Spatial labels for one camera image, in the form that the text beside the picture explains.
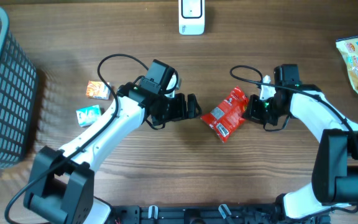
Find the red candy bag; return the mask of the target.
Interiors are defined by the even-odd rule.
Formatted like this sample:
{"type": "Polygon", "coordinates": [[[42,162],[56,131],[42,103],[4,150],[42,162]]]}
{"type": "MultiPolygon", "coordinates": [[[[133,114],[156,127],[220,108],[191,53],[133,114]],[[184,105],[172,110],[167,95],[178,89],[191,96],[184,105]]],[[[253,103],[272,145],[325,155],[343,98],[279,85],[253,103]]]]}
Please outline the red candy bag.
{"type": "Polygon", "coordinates": [[[231,134],[245,121],[242,115],[246,112],[249,99],[239,86],[201,119],[213,129],[222,142],[227,142],[231,134]]]}

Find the small orange snack box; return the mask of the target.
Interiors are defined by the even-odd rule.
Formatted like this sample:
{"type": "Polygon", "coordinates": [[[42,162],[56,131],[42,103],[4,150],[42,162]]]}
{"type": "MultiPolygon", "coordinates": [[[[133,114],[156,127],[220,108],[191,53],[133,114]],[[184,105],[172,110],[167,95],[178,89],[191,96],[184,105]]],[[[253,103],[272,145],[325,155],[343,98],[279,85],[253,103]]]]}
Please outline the small orange snack box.
{"type": "Polygon", "coordinates": [[[108,100],[110,92],[109,83],[106,85],[101,81],[89,81],[86,86],[85,95],[88,98],[108,100]]]}

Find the small teal white box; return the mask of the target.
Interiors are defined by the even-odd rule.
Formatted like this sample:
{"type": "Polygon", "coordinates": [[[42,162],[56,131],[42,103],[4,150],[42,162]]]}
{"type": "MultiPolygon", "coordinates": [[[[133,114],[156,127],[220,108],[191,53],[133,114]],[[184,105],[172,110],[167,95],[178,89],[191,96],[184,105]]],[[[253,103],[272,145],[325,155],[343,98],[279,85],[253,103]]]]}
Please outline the small teal white box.
{"type": "Polygon", "coordinates": [[[78,124],[81,127],[90,126],[96,122],[101,116],[99,105],[93,105],[86,108],[76,110],[78,124]]]}

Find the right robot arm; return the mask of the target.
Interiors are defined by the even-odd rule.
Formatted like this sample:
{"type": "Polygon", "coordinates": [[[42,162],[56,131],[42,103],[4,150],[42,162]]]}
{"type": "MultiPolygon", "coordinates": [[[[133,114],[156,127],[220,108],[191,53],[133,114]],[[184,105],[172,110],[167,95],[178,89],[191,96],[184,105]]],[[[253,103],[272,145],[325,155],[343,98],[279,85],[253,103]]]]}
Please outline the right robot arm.
{"type": "Polygon", "coordinates": [[[243,117],[276,126],[282,116],[300,120],[319,142],[310,184],[284,194],[282,220],[302,222],[336,210],[358,212],[358,124],[347,119],[315,85],[300,81],[297,65],[283,64],[255,85],[243,117]]]}

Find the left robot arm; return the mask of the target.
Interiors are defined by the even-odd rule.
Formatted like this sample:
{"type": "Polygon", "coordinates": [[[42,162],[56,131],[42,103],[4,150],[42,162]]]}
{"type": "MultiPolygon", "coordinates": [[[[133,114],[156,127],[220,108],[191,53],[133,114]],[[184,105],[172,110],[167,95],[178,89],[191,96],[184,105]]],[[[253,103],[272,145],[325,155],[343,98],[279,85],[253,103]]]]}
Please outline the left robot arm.
{"type": "Polygon", "coordinates": [[[110,108],[77,138],[36,155],[23,206],[48,223],[119,223],[113,207],[95,197],[94,177],[103,161],[143,123],[162,129],[167,122],[201,114],[194,94],[176,93],[177,71],[154,60],[146,75],[118,88],[110,108]]]}

